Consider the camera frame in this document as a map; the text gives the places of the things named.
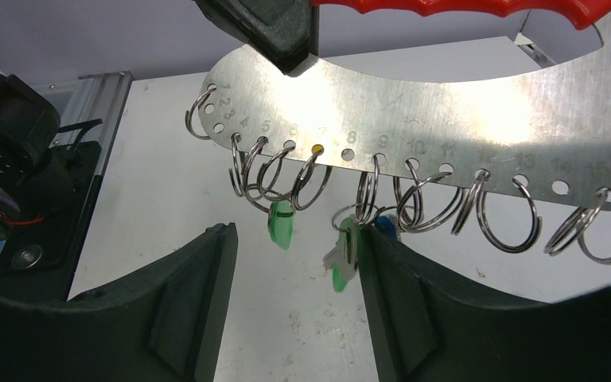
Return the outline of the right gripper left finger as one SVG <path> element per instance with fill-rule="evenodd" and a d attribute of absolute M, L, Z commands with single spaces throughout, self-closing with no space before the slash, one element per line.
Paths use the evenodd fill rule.
<path fill-rule="evenodd" d="M 0 381 L 213 380 L 237 251 L 216 224 L 70 300 L 55 272 L 0 277 Z"/>

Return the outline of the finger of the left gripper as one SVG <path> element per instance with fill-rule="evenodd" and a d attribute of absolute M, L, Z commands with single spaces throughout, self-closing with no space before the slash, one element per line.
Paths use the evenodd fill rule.
<path fill-rule="evenodd" d="M 218 29 L 250 45 L 281 72 L 319 53 L 319 11 L 309 0 L 196 0 Z"/>

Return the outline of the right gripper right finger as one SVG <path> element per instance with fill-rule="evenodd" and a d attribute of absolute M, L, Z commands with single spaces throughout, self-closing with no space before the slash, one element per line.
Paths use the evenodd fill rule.
<path fill-rule="evenodd" d="M 360 282 L 382 381 L 611 381 L 611 286 L 545 303 L 477 283 L 375 228 Z"/>

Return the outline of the red-handled metal key holder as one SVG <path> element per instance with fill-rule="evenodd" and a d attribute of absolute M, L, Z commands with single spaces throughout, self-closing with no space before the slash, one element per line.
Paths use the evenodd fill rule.
<path fill-rule="evenodd" d="M 370 76 L 309 57 L 282 74 L 249 46 L 207 75 L 186 120 L 233 154 L 246 151 L 359 170 L 361 200 L 380 174 L 457 188 L 453 232 L 487 193 L 573 205 L 546 244 L 557 255 L 611 211 L 611 2 L 595 24 L 603 46 L 562 64 L 491 80 L 420 83 Z"/>

